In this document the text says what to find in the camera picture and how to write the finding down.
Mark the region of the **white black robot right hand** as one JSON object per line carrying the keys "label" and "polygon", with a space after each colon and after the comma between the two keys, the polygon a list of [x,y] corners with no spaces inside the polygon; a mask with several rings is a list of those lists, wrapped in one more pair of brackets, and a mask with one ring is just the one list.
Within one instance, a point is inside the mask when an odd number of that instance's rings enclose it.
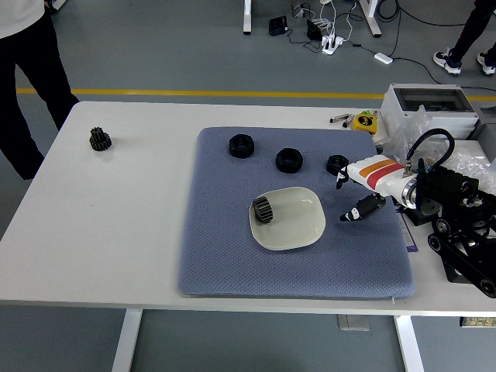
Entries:
{"label": "white black robot right hand", "polygon": [[383,208],[388,196],[406,208],[415,208],[416,176],[406,174],[404,165],[384,155],[374,155],[341,167],[337,171],[336,188],[340,189],[347,181],[363,185],[372,194],[341,215],[341,221],[365,219]]}

